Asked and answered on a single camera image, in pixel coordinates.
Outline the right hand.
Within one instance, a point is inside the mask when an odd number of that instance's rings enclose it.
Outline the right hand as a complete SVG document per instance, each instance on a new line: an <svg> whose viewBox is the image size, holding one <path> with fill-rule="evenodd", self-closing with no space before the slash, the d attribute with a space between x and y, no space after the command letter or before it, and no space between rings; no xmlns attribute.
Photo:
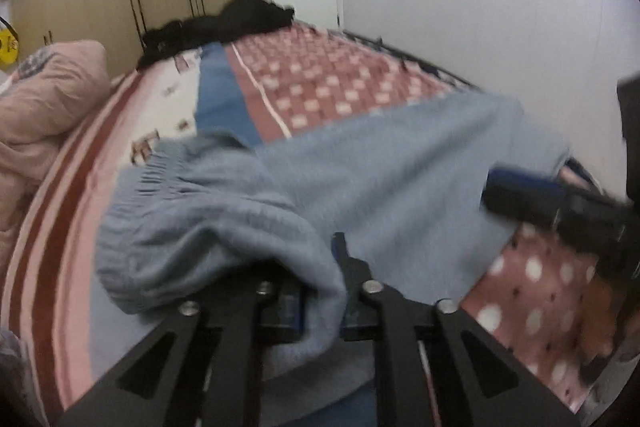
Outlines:
<svg viewBox="0 0 640 427"><path fill-rule="evenodd" d="M593 275L582 299L578 334L580 361L607 358L624 341L639 342L639 294Z"/></svg>

